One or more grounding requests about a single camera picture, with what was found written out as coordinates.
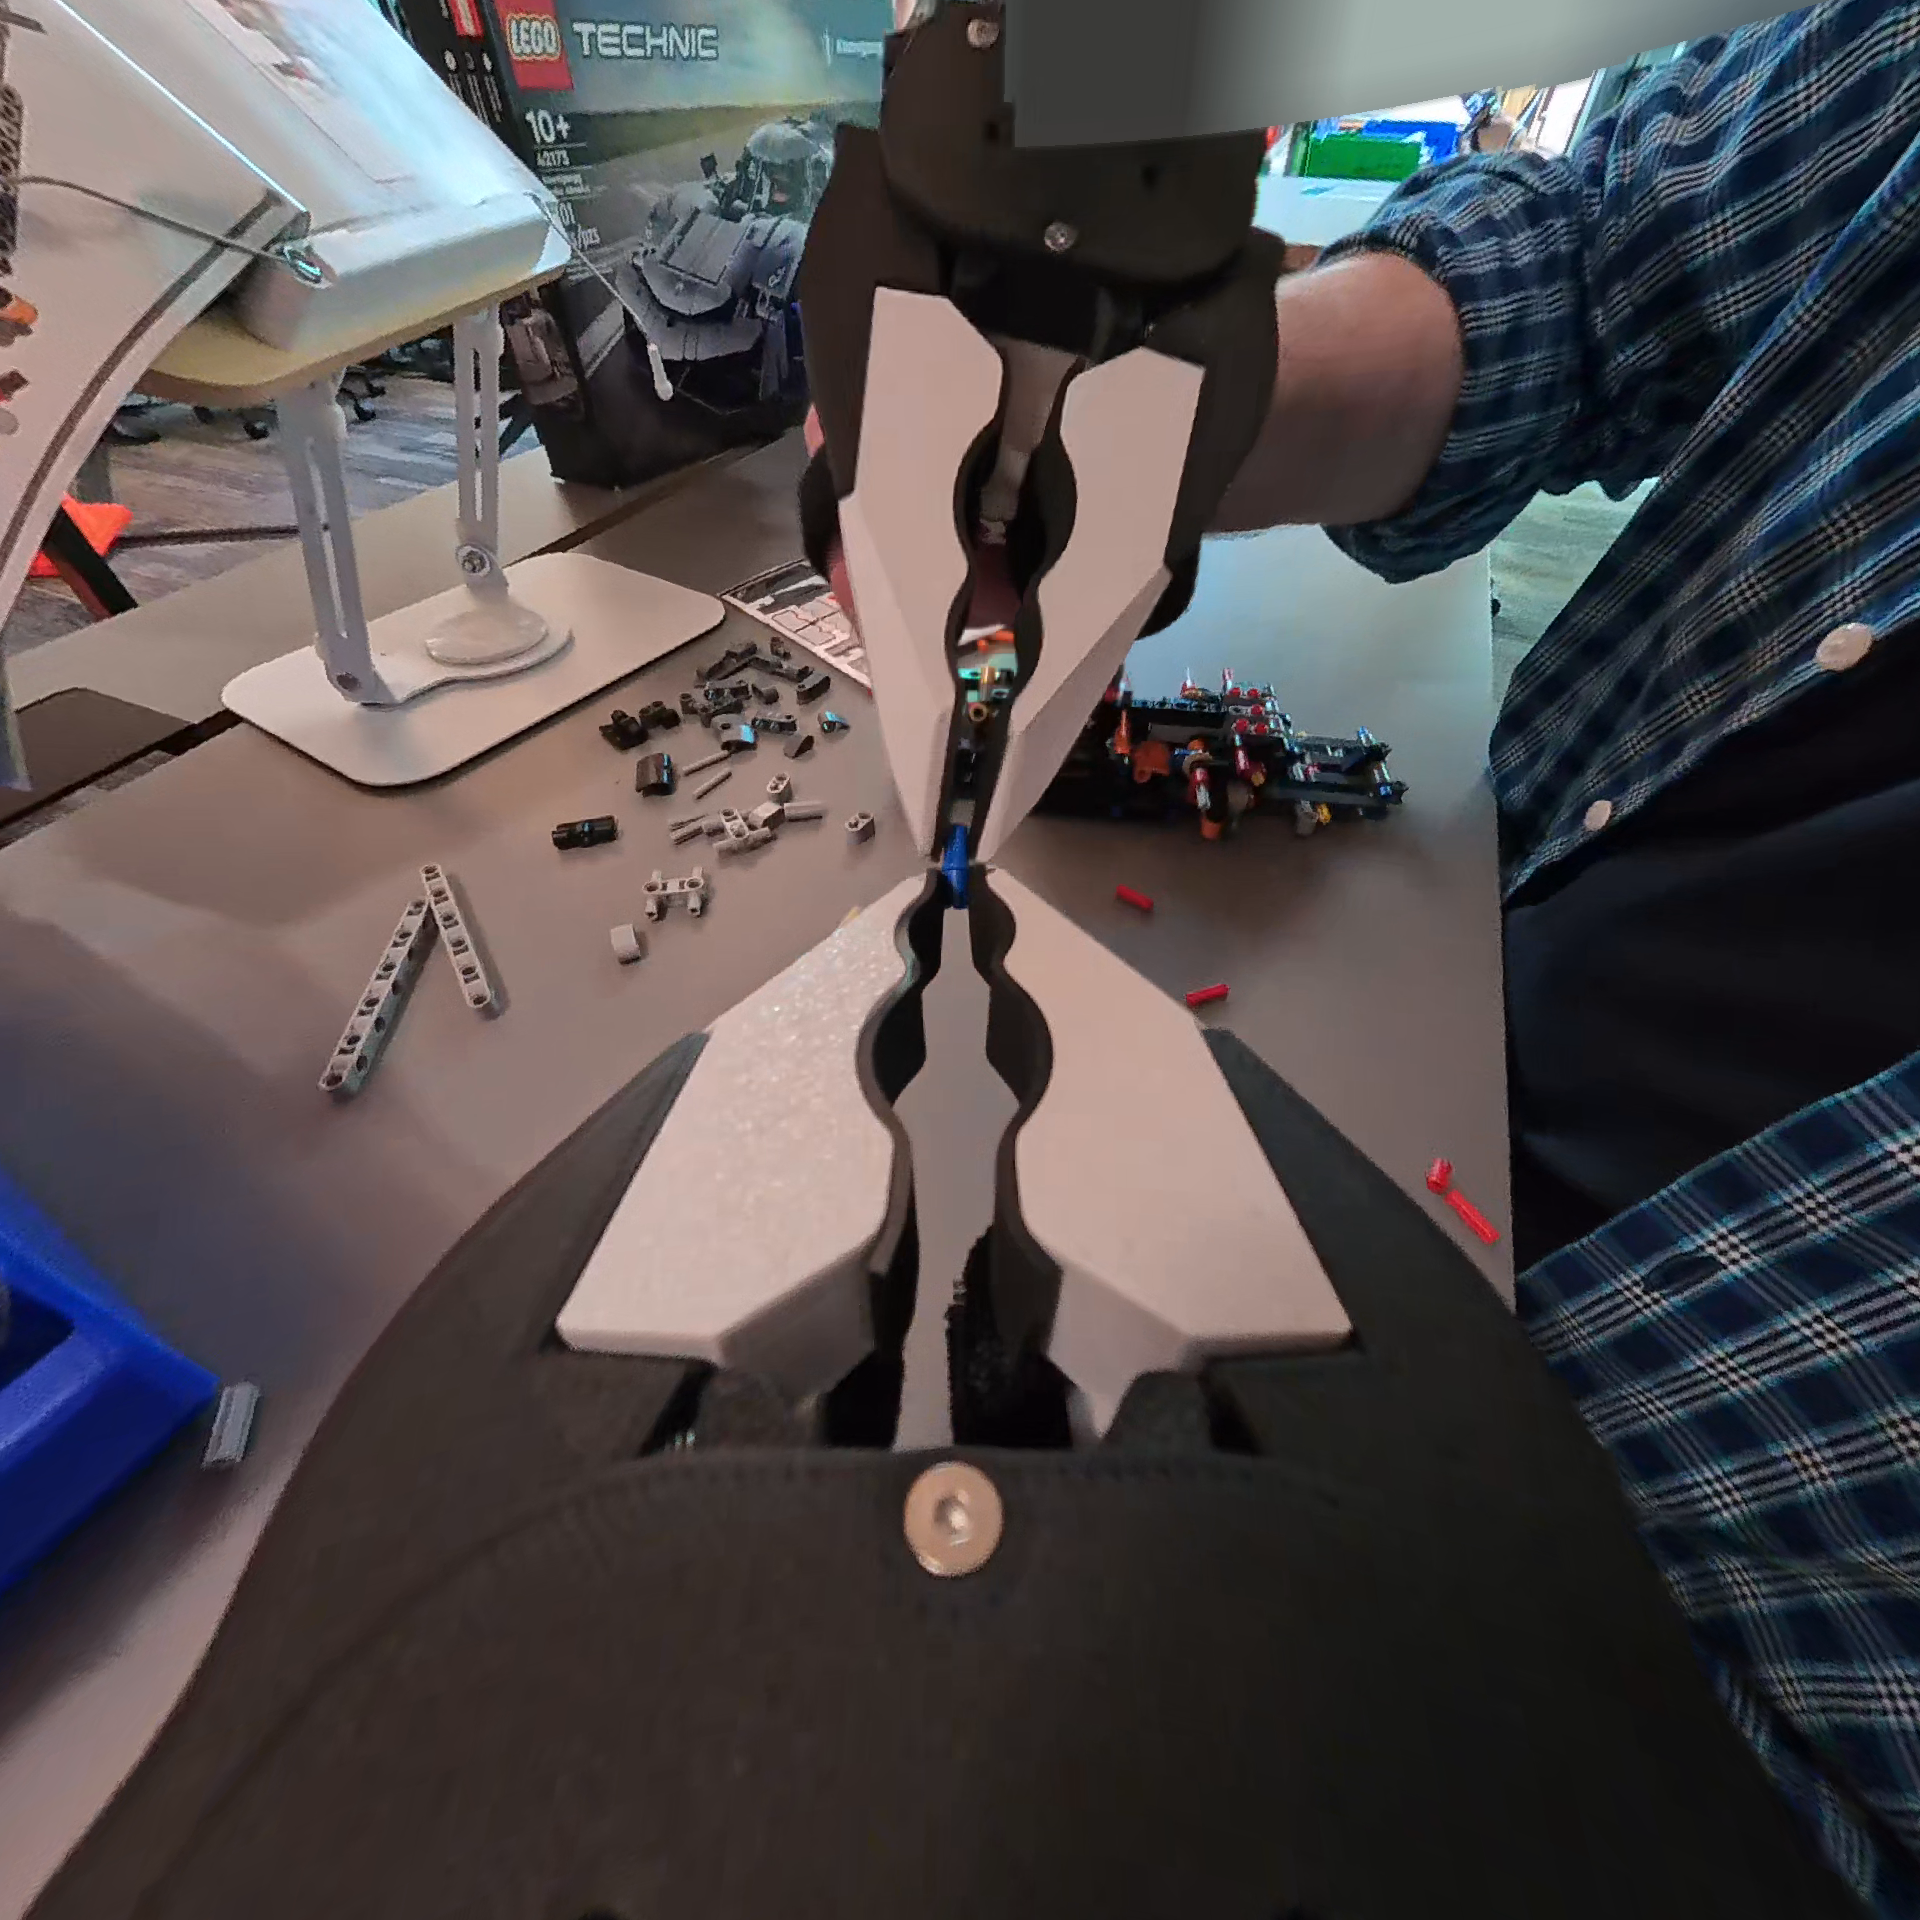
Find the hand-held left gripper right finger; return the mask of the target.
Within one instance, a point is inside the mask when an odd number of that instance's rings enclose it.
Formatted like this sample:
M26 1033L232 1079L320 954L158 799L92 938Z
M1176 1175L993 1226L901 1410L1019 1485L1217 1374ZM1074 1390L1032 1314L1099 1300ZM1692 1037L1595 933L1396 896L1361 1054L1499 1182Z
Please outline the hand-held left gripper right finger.
M1333 1352L1354 1335L1211 1033L1005 870L971 882L1000 1141L993 1321L1066 1381Z

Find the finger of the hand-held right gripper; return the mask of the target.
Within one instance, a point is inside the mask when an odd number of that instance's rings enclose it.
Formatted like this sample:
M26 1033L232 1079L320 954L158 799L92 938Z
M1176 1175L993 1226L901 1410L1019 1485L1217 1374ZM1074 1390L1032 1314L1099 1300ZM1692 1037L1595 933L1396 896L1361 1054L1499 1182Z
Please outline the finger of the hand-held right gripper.
M1201 367L1137 348L1074 374L1058 431L1036 455L1068 468L1073 522L1021 607L1036 633L976 820L976 860L994 861L1058 774L1105 687L1169 588L1169 530L1180 500Z
M964 482L1001 359L936 295L877 288L856 484L840 506L880 741L915 842L938 854L954 745L954 641L969 591Z

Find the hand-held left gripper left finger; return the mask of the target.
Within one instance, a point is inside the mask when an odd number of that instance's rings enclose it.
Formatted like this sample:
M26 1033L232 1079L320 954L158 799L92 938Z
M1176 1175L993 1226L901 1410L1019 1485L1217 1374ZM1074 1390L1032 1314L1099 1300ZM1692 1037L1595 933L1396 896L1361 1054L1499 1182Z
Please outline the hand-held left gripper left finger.
M925 1065L949 882L902 880L705 1030L568 1295L577 1352L899 1360L918 1292L896 1112Z

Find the person's right forearm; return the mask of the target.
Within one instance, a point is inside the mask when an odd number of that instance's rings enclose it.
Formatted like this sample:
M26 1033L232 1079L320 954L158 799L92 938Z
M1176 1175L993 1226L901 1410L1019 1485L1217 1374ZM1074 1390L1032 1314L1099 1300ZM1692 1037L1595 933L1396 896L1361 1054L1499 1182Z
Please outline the person's right forearm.
M1277 288L1222 533L1331 527L1405 583L1537 493L1657 472L1713 506L1795 457L1915 319L1915 4L1699 41L1560 159L1416 175Z

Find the lego sticker sheet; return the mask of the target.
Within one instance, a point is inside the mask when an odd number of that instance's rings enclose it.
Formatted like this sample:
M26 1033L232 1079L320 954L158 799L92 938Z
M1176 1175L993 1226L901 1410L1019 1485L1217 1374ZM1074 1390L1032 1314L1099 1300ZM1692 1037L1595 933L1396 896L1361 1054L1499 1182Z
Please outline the lego sticker sheet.
M801 650L857 687L873 689L865 639L832 583L806 558L757 570L726 588L722 601L760 621L789 650Z

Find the pile of dark lego pieces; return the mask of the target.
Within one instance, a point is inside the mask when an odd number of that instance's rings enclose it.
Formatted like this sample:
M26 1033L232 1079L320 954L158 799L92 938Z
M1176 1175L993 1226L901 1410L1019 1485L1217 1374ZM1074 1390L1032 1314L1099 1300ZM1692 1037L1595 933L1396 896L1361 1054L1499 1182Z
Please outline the pile of dark lego pieces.
M612 709L596 733L617 751L635 751L664 745L673 728L707 728L721 751L740 754L766 736L798 741L844 728L826 709L832 693L832 671L774 636L726 646L700 664L694 682L674 702Z

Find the partly built lego vehicle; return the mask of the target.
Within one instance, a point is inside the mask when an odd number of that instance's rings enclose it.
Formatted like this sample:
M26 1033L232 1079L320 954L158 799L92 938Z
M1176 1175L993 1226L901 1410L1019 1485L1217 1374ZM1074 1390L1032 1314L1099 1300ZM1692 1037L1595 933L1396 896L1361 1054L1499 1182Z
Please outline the partly built lego vehicle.
M1297 728L1269 682L1189 678L1176 693L1152 695L1117 671L1036 810L1180 823L1209 842L1259 813L1314 834L1379 823L1404 804L1409 785L1390 773L1387 757L1387 742L1370 728Z

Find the grey lego beam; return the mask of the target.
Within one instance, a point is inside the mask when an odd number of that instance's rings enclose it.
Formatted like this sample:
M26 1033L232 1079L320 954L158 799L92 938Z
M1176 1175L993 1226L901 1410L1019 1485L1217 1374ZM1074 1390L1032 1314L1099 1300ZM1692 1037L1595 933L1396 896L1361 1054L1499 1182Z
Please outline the grey lego beam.
M437 933L437 909L427 893L421 892L404 905L400 921L396 922L387 948L377 957L369 985L344 1028L344 1036L326 1057L326 1068L320 1076L320 1089L326 1097L348 1101L365 1086L387 1044L398 1030L404 1005L426 966L426 957L432 953L437 941Z
M483 1018L499 1017L504 999L489 966L484 941L469 914L465 886L440 861L426 861L418 874L440 929L440 946L459 983L465 1004Z

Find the lego set cardboard box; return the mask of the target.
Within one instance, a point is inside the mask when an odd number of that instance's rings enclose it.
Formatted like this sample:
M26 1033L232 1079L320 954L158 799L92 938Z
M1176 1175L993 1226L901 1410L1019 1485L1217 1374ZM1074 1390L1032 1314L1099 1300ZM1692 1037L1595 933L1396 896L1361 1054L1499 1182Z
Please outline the lego set cardboard box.
M379 12L534 173L572 245L501 316L552 470L624 489L809 405L796 278L884 1L398 1Z

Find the lego instruction booklet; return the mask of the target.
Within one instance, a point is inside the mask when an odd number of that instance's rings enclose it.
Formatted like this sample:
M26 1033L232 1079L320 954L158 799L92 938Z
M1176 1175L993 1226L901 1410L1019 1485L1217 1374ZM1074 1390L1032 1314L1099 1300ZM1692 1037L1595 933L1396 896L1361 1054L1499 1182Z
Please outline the lego instruction booklet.
M548 208L374 4L5 4L5 607L193 324L270 391L546 276Z

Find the green storage bin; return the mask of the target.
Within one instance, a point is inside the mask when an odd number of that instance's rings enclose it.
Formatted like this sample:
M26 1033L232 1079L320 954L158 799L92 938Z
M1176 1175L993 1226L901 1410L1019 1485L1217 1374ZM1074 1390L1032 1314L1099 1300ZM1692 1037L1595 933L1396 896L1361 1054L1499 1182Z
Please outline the green storage bin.
M1429 125L1410 118L1323 118L1293 143L1291 173L1322 180L1402 183L1427 164Z

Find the white metal book stand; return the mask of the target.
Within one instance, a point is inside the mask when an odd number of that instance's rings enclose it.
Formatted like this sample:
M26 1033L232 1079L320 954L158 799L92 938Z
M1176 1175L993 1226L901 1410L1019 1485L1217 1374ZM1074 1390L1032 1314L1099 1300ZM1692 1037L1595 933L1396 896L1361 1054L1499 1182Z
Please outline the white metal book stand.
M185 340L226 327L203 386L273 399L315 636L225 687L238 719L362 785L413 785L540 727L712 633L707 591L581 556L507 560L501 543L501 305L570 255L534 175L434 79L418 102L358 108L332 81L211 54L160 79L304 217L301 264L254 264ZM388 340L451 324L456 583L370 615L345 492L341 372ZM241 374L238 344L266 366Z

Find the person's torso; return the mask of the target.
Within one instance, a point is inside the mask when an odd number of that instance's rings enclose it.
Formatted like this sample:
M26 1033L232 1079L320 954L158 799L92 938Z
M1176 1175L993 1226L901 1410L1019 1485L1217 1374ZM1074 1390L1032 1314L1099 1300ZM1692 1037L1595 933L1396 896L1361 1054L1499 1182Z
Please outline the person's torso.
M1915 489L1760 546L1501 798L1517 1266L1860 1094L1915 1109Z

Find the blue storage bin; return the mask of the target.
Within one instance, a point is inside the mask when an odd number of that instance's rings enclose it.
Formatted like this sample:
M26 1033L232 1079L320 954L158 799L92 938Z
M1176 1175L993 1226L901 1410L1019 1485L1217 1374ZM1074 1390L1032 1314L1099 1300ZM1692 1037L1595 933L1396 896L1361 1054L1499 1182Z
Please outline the blue storage bin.
M2 1589L77 1528L219 1396L2 1182Z

